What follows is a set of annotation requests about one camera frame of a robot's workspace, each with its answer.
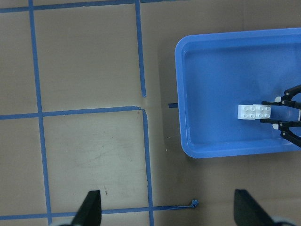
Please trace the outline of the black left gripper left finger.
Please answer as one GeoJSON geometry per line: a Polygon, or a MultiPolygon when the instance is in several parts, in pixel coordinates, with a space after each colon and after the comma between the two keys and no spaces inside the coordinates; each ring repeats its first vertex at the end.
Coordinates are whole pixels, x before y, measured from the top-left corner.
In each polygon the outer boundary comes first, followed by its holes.
{"type": "Polygon", "coordinates": [[[77,214],[71,221],[71,226],[99,226],[102,221],[100,190],[89,191],[77,214]]]}

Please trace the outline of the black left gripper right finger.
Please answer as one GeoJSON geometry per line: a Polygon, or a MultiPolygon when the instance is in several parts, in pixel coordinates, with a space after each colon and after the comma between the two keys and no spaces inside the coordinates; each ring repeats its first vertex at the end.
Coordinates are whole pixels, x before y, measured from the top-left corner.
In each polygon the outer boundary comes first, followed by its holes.
{"type": "Polygon", "coordinates": [[[234,221],[237,226],[277,225],[245,189],[234,192],[234,221]]]}

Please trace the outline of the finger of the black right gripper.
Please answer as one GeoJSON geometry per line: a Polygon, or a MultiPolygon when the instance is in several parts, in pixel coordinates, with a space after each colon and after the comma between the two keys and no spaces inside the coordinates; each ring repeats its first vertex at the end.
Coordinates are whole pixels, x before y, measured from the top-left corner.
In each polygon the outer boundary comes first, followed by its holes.
{"type": "Polygon", "coordinates": [[[272,124],[277,125],[278,130],[280,130],[280,136],[287,141],[291,142],[292,144],[300,147],[301,146],[301,137],[294,134],[290,128],[300,128],[301,122],[300,121],[278,121],[278,120],[271,120],[271,119],[261,119],[260,123],[272,124]]]}
{"type": "Polygon", "coordinates": [[[284,91],[282,97],[276,97],[275,101],[262,101],[262,105],[276,105],[276,106],[287,106],[294,109],[301,109],[301,103],[293,101],[292,98],[301,92],[301,86],[295,86],[293,88],[284,91]]]}

